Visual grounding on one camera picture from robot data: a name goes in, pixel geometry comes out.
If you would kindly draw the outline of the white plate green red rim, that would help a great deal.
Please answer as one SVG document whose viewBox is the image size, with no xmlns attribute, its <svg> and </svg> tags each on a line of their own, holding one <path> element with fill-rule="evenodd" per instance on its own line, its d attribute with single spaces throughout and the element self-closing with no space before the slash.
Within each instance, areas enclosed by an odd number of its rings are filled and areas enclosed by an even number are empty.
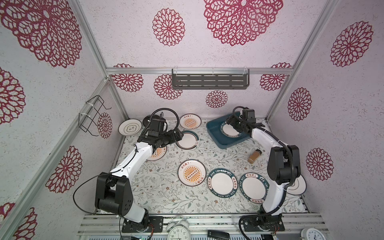
<svg viewBox="0 0 384 240">
<path fill-rule="evenodd" d="M 198 147 L 200 138 L 193 131 L 182 131 L 183 137 L 176 142 L 176 146 L 182 150 L 193 150 Z"/>
</svg>

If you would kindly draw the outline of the large orange sunburst plate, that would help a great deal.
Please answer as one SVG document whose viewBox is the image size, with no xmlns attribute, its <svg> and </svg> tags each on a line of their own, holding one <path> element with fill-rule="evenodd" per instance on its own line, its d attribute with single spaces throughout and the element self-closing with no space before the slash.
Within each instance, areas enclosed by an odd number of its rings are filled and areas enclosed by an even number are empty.
<svg viewBox="0 0 384 240">
<path fill-rule="evenodd" d="M 194 159 L 182 162 L 178 168 L 178 178 L 188 187 L 196 187 L 204 182 L 207 176 L 205 165 Z"/>
</svg>

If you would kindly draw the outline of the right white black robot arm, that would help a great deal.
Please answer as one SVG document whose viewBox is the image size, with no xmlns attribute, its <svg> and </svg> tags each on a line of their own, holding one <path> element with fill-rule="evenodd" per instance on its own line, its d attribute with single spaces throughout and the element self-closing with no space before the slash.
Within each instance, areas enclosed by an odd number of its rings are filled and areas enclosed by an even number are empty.
<svg viewBox="0 0 384 240">
<path fill-rule="evenodd" d="M 267 173 L 272 180 L 266 200 L 262 204 L 262 214 L 258 217 L 276 216 L 282 212 L 288 188 L 301 175 L 300 151 L 295 145 L 287 145 L 257 123 L 255 111 L 247 107 L 236 106 L 226 123 L 237 132 L 244 133 L 262 146 L 270 149 Z"/>
</svg>

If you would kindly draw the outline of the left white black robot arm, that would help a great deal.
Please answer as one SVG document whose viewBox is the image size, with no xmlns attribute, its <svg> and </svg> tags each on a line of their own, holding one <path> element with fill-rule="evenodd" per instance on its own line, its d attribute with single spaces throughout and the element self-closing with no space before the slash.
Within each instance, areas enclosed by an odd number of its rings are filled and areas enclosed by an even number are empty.
<svg viewBox="0 0 384 240">
<path fill-rule="evenodd" d="M 97 177 L 95 207 L 98 210 L 123 217 L 134 223 L 146 225 L 148 211 L 134 203 L 131 177 L 159 148 L 176 143 L 183 138 L 180 122 L 168 131 L 164 130 L 165 119 L 151 120 L 138 137 L 133 151 L 109 173 Z"/>
</svg>

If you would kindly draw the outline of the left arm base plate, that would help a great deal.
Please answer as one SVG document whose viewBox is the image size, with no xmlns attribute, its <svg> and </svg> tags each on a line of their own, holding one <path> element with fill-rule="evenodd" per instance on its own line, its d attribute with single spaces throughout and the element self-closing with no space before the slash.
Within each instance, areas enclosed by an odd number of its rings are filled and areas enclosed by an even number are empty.
<svg viewBox="0 0 384 240">
<path fill-rule="evenodd" d="M 143 220 L 139 223 L 124 220 L 122 232 L 123 233 L 161 233 L 163 231 L 163 216 L 144 216 Z"/>
</svg>

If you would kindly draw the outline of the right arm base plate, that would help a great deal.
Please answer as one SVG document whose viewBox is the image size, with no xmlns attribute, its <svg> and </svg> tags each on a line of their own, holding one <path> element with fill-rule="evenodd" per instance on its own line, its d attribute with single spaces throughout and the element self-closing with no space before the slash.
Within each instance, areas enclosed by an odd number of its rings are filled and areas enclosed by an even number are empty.
<svg viewBox="0 0 384 240">
<path fill-rule="evenodd" d="M 245 216 L 242 223 L 246 232 L 279 232 L 285 231 L 282 217 L 282 214 L 263 217 Z"/>
</svg>

